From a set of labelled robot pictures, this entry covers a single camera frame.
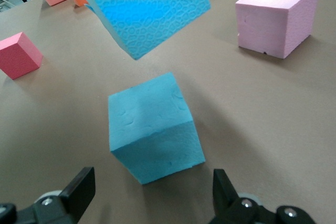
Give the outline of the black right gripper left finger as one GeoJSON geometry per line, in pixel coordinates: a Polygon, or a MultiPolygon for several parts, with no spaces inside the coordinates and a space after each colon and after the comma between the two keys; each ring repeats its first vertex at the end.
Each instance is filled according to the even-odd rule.
{"type": "Polygon", "coordinates": [[[83,168],[63,190],[47,192],[25,209],[0,203],[0,224],[78,224],[95,196],[94,171],[83,168]]]}

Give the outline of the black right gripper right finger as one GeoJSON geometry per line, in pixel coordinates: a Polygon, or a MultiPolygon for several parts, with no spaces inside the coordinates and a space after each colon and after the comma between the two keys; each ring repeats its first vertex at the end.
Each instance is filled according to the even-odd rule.
{"type": "Polygon", "coordinates": [[[315,224],[301,208],[284,205],[271,212],[253,195],[238,194],[223,169],[213,172],[213,206],[209,224],[315,224]]]}

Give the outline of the light blue foam block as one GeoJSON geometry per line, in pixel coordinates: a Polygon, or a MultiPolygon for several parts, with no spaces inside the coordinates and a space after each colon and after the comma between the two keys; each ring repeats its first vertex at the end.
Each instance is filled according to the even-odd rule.
{"type": "Polygon", "coordinates": [[[108,97],[110,152],[142,185],[205,162],[171,72],[108,97]]]}
{"type": "Polygon", "coordinates": [[[116,43],[138,60],[207,12],[209,0],[87,0],[116,43]]]}

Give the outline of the light pink foam block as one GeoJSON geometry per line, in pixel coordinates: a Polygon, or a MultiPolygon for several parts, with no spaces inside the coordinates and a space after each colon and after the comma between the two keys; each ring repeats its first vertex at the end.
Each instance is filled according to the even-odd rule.
{"type": "Polygon", "coordinates": [[[238,0],[239,47],[285,59],[312,32],[318,0],[238,0]]]}

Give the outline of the red foam block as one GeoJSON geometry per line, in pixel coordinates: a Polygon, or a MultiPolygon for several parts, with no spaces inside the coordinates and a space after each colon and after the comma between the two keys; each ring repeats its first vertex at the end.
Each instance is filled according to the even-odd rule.
{"type": "Polygon", "coordinates": [[[43,54],[24,32],[0,41],[0,69],[12,80],[40,68],[43,54]]]}

